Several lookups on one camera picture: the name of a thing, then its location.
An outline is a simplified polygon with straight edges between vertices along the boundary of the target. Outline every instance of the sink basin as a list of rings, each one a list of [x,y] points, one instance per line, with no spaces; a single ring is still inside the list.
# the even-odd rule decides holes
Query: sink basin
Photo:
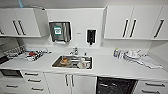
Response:
[[[92,57],[60,56],[52,67],[92,69]]]

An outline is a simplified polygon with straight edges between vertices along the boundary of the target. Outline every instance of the paper towel dispenser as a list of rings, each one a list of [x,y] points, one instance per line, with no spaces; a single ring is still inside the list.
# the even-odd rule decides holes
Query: paper towel dispenser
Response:
[[[71,40],[70,22],[49,22],[52,41],[69,42]]]

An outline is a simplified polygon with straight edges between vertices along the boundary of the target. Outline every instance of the label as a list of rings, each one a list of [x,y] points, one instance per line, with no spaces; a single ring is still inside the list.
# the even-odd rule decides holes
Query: label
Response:
[[[54,26],[55,35],[61,35],[61,27],[60,26]]]

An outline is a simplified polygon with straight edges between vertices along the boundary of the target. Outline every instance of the wall-mounted dispenser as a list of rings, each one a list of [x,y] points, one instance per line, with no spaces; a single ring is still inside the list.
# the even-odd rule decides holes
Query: wall-mounted dispenser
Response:
[[[87,42],[92,45],[95,43],[96,30],[87,30]]]
[[[49,22],[52,41],[69,42],[71,40],[70,22]]]

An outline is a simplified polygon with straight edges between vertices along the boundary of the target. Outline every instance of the white countertop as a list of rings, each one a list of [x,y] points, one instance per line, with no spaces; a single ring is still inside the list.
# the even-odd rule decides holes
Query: white countertop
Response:
[[[38,60],[29,62],[24,59],[12,59],[0,65],[0,69],[18,69],[76,75],[118,77],[128,79],[168,82],[168,73],[163,69],[149,69],[137,63],[130,63],[112,55],[92,54],[92,69],[52,67],[56,59],[63,54],[45,54]]]

